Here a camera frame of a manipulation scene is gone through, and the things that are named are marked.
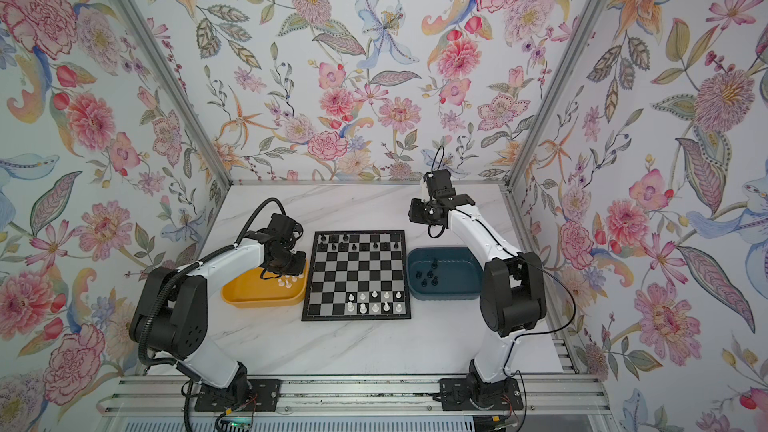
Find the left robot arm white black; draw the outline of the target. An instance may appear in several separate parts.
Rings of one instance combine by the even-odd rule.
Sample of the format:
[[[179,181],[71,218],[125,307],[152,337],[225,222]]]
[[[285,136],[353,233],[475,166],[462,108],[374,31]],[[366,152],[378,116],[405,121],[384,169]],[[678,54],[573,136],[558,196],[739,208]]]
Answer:
[[[218,391],[249,389],[247,369],[208,337],[208,300],[236,278],[261,268],[300,274],[306,254],[295,249],[303,227],[274,213],[267,227],[244,227],[234,243],[176,269],[158,267],[147,277],[129,328],[145,367],[168,365]]]

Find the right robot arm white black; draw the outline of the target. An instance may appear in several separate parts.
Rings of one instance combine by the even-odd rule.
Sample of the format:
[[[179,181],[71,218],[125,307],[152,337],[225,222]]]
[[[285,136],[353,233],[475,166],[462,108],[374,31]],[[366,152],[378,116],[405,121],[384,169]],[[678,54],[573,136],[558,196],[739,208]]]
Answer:
[[[470,362],[467,381],[479,390],[500,387],[512,378],[510,366],[524,339],[539,334],[535,328],[547,315],[540,259],[504,239],[469,195],[456,192],[447,169],[424,174],[408,218],[451,231],[483,267],[479,306],[488,332]]]

